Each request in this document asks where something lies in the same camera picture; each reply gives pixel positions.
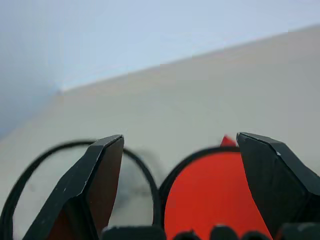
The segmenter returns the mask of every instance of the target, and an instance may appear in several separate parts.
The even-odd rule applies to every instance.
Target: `red disc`
[[[195,231],[208,240],[216,225],[239,237],[248,231],[271,235],[252,199],[239,152],[219,152],[193,161],[175,179],[165,205],[167,239]]]

